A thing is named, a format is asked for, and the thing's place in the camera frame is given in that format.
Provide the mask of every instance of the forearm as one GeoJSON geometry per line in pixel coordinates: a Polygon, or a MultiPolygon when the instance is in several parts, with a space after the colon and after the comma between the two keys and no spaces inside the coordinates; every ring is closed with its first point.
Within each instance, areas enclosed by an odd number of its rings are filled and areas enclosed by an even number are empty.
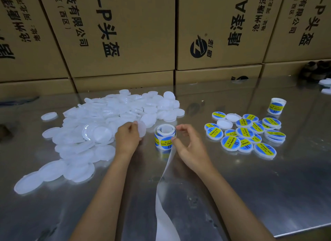
{"type": "Polygon", "coordinates": [[[116,155],[70,241],[114,240],[126,171],[126,156],[116,155]]]}
{"type": "Polygon", "coordinates": [[[213,168],[199,176],[212,195],[232,241],[275,240],[217,170],[213,168]]]}

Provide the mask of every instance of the person's right arm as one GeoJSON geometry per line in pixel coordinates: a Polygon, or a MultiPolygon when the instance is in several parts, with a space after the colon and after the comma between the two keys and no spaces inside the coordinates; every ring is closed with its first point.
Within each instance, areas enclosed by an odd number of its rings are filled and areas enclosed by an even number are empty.
{"type": "Polygon", "coordinates": [[[232,241],[275,241],[268,229],[247,208],[237,193],[211,163],[198,132],[189,124],[181,124],[178,131],[190,137],[185,147],[178,138],[172,143],[184,163],[203,181],[212,195],[232,241]]]}

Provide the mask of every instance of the yellow stripe on label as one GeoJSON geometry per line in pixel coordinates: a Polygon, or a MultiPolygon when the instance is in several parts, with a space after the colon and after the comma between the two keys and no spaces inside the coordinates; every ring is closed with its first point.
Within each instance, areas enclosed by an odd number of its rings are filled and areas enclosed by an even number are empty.
{"type": "Polygon", "coordinates": [[[273,153],[263,144],[258,143],[256,144],[266,155],[273,155],[273,153]]]}
{"type": "Polygon", "coordinates": [[[210,123],[207,123],[206,126],[209,127],[209,128],[214,127],[214,125],[212,125],[212,124],[210,124],[210,123]]]}
{"type": "Polygon", "coordinates": [[[226,133],[226,136],[238,136],[237,133],[234,131],[234,132],[231,132],[231,133],[226,133]]]}
{"type": "Polygon", "coordinates": [[[251,144],[251,143],[246,139],[240,141],[240,147],[245,147],[249,144],[251,144]]]}
{"type": "Polygon", "coordinates": [[[285,134],[283,134],[282,132],[270,132],[270,131],[268,132],[267,131],[267,133],[268,134],[273,134],[273,135],[276,135],[276,136],[285,136],[285,134]]]}
{"type": "Polygon", "coordinates": [[[213,115],[214,115],[214,116],[221,117],[221,118],[224,118],[224,117],[225,117],[224,114],[220,114],[220,113],[217,113],[217,112],[213,112],[213,115]]]}
{"type": "Polygon", "coordinates": [[[224,147],[232,148],[237,138],[234,136],[229,136],[228,140],[225,142],[224,147]]]}
{"type": "Polygon", "coordinates": [[[254,136],[254,137],[252,138],[252,140],[255,141],[255,142],[259,142],[259,141],[260,141],[260,139],[257,138],[256,136],[254,136]]]}
{"type": "Polygon", "coordinates": [[[255,115],[250,114],[249,116],[247,116],[246,119],[249,119],[249,120],[252,121],[255,117],[256,117],[255,115]]]}
{"type": "Polygon", "coordinates": [[[220,130],[219,128],[214,128],[213,131],[211,131],[211,132],[209,133],[209,135],[210,135],[211,137],[216,137],[220,132],[221,132],[221,130],[220,130]]]}
{"type": "Polygon", "coordinates": [[[270,104],[270,106],[269,106],[269,109],[275,110],[275,111],[282,111],[283,108],[284,108],[283,106],[277,106],[277,105],[274,105],[274,104],[270,104]]]}
{"type": "Polygon", "coordinates": [[[263,131],[262,128],[260,128],[259,125],[256,124],[255,122],[253,123],[253,126],[252,127],[255,129],[255,131],[258,131],[258,132],[262,132],[263,131]]]}
{"type": "Polygon", "coordinates": [[[241,133],[242,133],[243,136],[245,136],[245,137],[250,137],[250,134],[249,134],[247,128],[241,128],[241,133]]]}
{"type": "Polygon", "coordinates": [[[239,120],[239,124],[240,124],[241,126],[247,126],[247,125],[248,125],[246,119],[241,119],[241,120],[239,120]]]}
{"type": "Polygon", "coordinates": [[[266,118],[266,121],[269,122],[271,125],[278,125],[278,123],[273,118],[266,118]]]}
{"type": "Polygon", "coordinates": [[[171,140],[166,140],[166,141],[161,140],[161,146],[170,146],[170,145],[172,145],[171,140]]]}
{"type": "Polygon", "coordinates": [[[267,126],[266,124],[263,124],[263,123],[262,123],[262,126],[264,126],[266,129],[271,128],[271,127],[269,127],[269,126],[267,126]]]}

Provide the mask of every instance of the stainless steel table surface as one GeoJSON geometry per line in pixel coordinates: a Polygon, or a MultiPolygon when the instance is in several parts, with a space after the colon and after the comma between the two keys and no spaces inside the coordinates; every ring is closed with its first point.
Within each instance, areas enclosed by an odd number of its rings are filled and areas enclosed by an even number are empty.
{"type": "MultiPolygon", "coordinates": [[[[150,90],[175,92],[186,112],[176,123],[191,123],[201,133],[213,164],[274,236],[331,223],[331,97],[321,94],[318,85],[297,85],[290,76],[139,88],[131,93],[150,90]],[[254,153],[223,151],[220,143],[205,137],[204,125],[213,122],[212,112],[251,113],[262,119],[268,116],[266,109],[273,97],[287,100],[279,116],[281,131],[287,138],[281,146],[275,146],[277,155],[273,160],[261,159],[254,153]]],[[[104,97],[110,93],[113,92],[54,95],[23,105],[0,107],[0,124],[11,132],[10,137],[0,141],[0,240],[69,238],[109,162],[96,163],[94,175],[83,183],[73,184],[61,177],[44,182],[26,195],[17,195],[13,188],[23,175],[59,159],[54,143],[45,140],[41,133],[61,126],[62,112],[85,97],[104,97]],[[51,111],[57,112],[59,118],[42,122],[40,116],[51,111]]],[[[155,240],[156,186],[168,154],[156,150],[151,130],[128,168],[117,240],[155,240]]],[[[227,240],[208,190],[178,156],[162,183],[167,185],[162,198],[164,209],[182,241],[227,240]]]]}

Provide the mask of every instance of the person's left arm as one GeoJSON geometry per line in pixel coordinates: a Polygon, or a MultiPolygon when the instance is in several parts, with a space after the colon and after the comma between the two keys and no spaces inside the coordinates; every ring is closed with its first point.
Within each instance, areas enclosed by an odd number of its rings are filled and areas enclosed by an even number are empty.
{"type": "Polygon", "coordinates": [[[115,138],[114,161],[69,241],[115,240],[126,171],[140,140],[137,122],[119,127],[115,138]]]}

